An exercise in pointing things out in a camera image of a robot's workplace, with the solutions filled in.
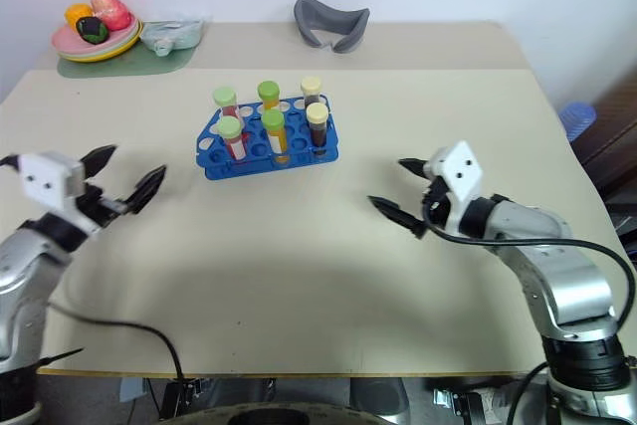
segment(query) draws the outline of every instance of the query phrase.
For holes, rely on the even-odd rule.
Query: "gray curved object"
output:
[[[312,47],[323,46],[312,29],[344,35],[331,49],[338,54],[345,54],[354,50],[362,40],[369,9],[345,12],[332,9],[318,0],[297,0],[295,19],[301,36]]]

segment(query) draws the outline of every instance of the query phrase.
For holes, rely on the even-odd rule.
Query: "yellow plate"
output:
[[[82,57],[82,58],[67,57],[66,55],[63,55],[59,52],[58,52],[58,55],[62,57],[63,59],[70,60],[71,62],[80,62],[83,64],[89,63],[89,62],[99,62],[101,60],[110,59],[112,57],[115,57],[119,54],[124,53],[126,50],[130,49],[130,47],[135,45],[135,42],[137,42],[137,39],[139,38],[139,35],[141,34],[142,28],[143,28],[143,22],[139,21],[139,27],[137,28],[137,32],[135,32],[135,35],[133,35],[128,42],[126,42],[125,44],[123,44],[122,46],[114,50],[111,50],[110,52],[106,52],[105,54],[95,55],[94,57]]]

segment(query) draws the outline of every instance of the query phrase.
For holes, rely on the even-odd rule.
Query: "black cable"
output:
[[[619,315],[619,319],[617,320],[617,328],[621,329],[626,323],[626,319],[628,319],[628,315],[633,309],[633,304],[635,302],[635,277],[633,276],[632,269],[630,265],[619,256],[612,249],[609,249],[601,244],[591,243],[590,241],[582,241],[579,239],[564,239],[564,238],[541,238],[541,239],[474,239],[474,238],[463,238],[461,236],[453,236],[451,234],[446,233],[442,229],[438,228],[429,216],[429,210],[431,208],[431,202],[425,201],[423,202],[423,220],[425,225],[436,235],[450,241],[452,243],[458,244],[468,244],[473,246],[490,246],[490,247],[500,247],[500,246],[573,246],[576,248],[584,248],[591,249],[593,251],[597,251],[599,253],[605,254],[613,259],[624,272],[626,276],[626,282],[628,283],[628,293],[626,295],[626,303],[624,304],[624,309]]]
[[[511,400],[511,408],[509,409],[509,415],[507,415],[507,425],[514,425],[514,418],[516,417],[516,410],[518,409],[520,399],[522,398],[523,394],[527,390],[527,387],[531,384],[531,381],[535,378],[535,376],[542,372],[547,366],[548,364],[546,362],[542,362],[531,372],[529,372],[525,376],[525,378],[523,378],[522,382],[520,382],[520,385],[518,386],[518,389],[516,390],[516,393]]]
[[[64,316],[67,316],[71,319],[75,319],[79,322],[90,323],[92,325],[130,327],[130,328],[136,328],[138,330],[145,330],[146,332],[155,334],[157,337],[159,337],[163,341],[163,343],[168,348],[168,351],[170,352],[170,356],[172,357],[172,361],[175,366],[175,373],[177,374],[177,381],[179,382],[179,385],[181,386],[179,397],[183,399],[184,407],[185,407],[185,402],[187,397],[186,390],[187,390],[188,384],[186,382],[186,378],[183,375],[183,370],[181,368],[181,361],[179,360],[179,355],[177,354],[177,350],[175,349],[175,346],[172,344],[170,339],[161,330],[151,327],[150,325],[144,325],[143,323],[137,323],[137,322],[130,322],[127,320],[105,320],[105,319],[88,318],[86,316],[82,316],[72,311],[68,311],[62,308],[61,306],[58,306],[55,303],[49,303],[49,307],[53,309],[54,311],[57,311],[58,313]]]
[[[152,402],[155,404],[155,409],[159,414],[159,418],[161,418],[161,409],[159,408],[159,402],[157,402],[157,397],[155,397],[155,390],[152,388],[152,383],[150,383],[150,379],[146,378],[146,383],[148,384],[148,390],[150,391],[150,396],[152,397]]]
[[[128,412],[128,418],[126,419],[126,425],[130,425],[132,423],[132,414],[135,411],[135,405],[137,404],[137,399],[132,399],[132,405],[130,406],[130,411]]]

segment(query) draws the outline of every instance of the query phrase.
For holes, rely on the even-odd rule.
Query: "pink plate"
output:
[[[62,54],[83,55],[99,53],[117,45],[137,28],[137,19],[135,19],[132,15],[131,17],[132,20],[128,27],[122,30],[110,32],[108,40],[98,45],[92,45],[89,42],[82,40],[82,37],[80,37],[75,30],[69,27],[69,24],[65,24],[63,27],[60,27],[58,31],[53,34],[53,37],[51,37],[51,43],[55,49]]]

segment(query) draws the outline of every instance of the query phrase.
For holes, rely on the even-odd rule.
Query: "green mat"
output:
[[[61,58],[58,61],[58,73],[68,79],[167,74],[184,67],[195,49],[174,50],[166,57],[157,57],[145,45],[137,42],[123,54],[101,62],[81,64]]]

